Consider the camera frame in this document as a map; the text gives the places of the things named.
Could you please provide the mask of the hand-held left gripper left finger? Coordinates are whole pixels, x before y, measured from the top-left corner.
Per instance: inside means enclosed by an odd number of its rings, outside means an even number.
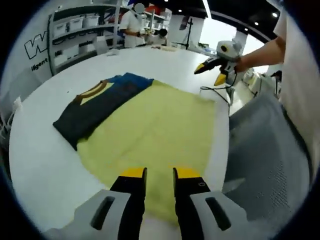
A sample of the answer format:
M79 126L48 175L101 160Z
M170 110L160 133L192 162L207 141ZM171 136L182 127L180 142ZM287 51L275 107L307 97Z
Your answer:
M146 185L146 167L125 170L109 190L100 190L75 210L72 239L139 239Z

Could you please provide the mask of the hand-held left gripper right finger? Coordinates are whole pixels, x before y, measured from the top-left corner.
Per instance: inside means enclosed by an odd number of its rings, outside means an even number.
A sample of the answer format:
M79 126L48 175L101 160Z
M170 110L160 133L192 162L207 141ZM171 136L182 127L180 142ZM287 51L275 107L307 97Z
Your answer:
M175 213L183 240L249 240L246 211L211 191L193 169L174 167Z

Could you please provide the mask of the person's right hand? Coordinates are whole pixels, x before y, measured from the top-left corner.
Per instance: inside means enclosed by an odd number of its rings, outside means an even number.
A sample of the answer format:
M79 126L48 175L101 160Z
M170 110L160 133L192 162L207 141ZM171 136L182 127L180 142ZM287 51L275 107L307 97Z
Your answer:
M234 70L236 73L242 73L242 72L246 72L248 69L252 67L253 67L252 57L250 54L247 54L247 55L241 56L238 59Z

